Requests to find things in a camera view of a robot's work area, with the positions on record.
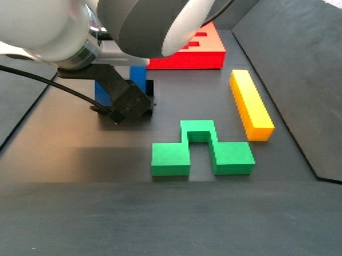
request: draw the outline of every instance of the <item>cable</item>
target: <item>cable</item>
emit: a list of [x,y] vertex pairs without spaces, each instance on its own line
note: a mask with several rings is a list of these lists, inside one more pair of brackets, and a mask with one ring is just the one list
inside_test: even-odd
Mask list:
[[19,76],[24,76],[27,78],[31,78],[31,79],[34,79],[34,80],[36,80],[36,81],[39,81],[42,83],[50,84],[51,86],[56,87],[58,89],[63,90],[64,92],[72,94],[74,96],[79,97],[80,99],[86,100],[91,104],[94,104],[96,107],[99,107],[104,111],[104,113],[110,113],[111,112],[111,110],[106,106],[103,106],[99,102],[96,102],[95,100],[88,98],[82,93],[74,91],[72,89],[70,89],[64,85],[62,85],[62,84],[59,84],[59,83],[46,79],[44,77],[38,76],[35,74],[31,74],[31,73],[28,73],[25,71],[17,70],[15,68],[5,67],[3,65],[0,65],[0,70],[3,70],[4,72],[8,72],[8,73],[16,74]]
[[221,14],[229,9],[233,2],[234,2],[234,0],[227,1],[227,3],[222,6],[222,8],[218,10],[218,12],[210,18],[207,18],[202,27],[205,27],[213,20],[215,20],[221,16]]

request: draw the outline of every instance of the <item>building block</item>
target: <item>building block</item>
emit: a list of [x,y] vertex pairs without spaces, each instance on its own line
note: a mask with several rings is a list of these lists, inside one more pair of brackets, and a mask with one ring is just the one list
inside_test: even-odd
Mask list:
[[230,86],[250,141],[267,141],[275,126],[247,70],[233,70]]
[[152,144],[152,176],[190,174],[190,143],[209,143],[215,175],[250,174],[255,165],[249,143],[219,142],[213,120],[180,121],[180,143]]
[[95,101],[98,101],[103,106],[112,105],[110,94],[104,91],[98,82],[95,82]]
[[221,142],[213,148],[215,175],[250,174],[255,165],[247,142]]
[[147,69],[222,69],[226,49],[214,23],[199,29],[190,43],[172,56],[151,59]]
[[152,156],[152,176],[188,176],[190,151],[186,143],[154,143]]
[[146,93],[146,81],[147,81],[147,68],[132,66],[130,69],[130,79],[135,82],[138,87]]

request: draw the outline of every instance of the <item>yellow bar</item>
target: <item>yellow bar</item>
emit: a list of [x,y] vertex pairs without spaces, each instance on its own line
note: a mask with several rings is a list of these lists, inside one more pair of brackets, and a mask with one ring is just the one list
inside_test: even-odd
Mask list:
[[267,141],[275,129],[247,70],[233,70],[230,86],[250,141]]

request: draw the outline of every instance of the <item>black surface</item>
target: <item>black surface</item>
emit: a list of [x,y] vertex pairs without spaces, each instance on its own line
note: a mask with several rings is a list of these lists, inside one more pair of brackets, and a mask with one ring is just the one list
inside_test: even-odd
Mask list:
[[341,24],[321,0],[263,0],[234,28],[317,175],[339,181]]
[[[52,79],[56,69],[47,64],[0,56],[0,64]],[[0,149],[40,97],[47,85],[0,71]]]
[[[257,161],[251,176],[215,177],[207,145],[192,144],[188,180],[314,180],[233,34],[222,31],[222,38],[229,50],[223,70],[148,72],[155,81],[156,106],[152,117],[146,116],[142,121],[116,126],[88,110],[87,102],[51,88],[0,154],[0,180],[151,182],[151,145],[179,142],[180,120],[215,120],[221,141],[247,141],[229,86],[233,68],[250,70],[277,130],[267,143],[251,143]],[[94,96],[94,82],[59,82]]]
[[3,255],[339,256],[327,183],[1,184]]

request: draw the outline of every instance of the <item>green block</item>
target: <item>green block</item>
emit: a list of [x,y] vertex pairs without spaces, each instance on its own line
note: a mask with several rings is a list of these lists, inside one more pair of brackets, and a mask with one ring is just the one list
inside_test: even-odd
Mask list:
[[250,174],[255,165],[247,142],[218,142],[213,120],[180,121],[182,143],[152,144],[152,175],[188,176],[188,143],[209,143],[215,175]]
[[184,143],[152,144],[152,176],[188,176],[190,151]]
[[211,155],[215,175],[251,173],[255,161],[247,142],[218,142]]
[[180,121],[182,142],[218,141],[217,128],[213,120]]

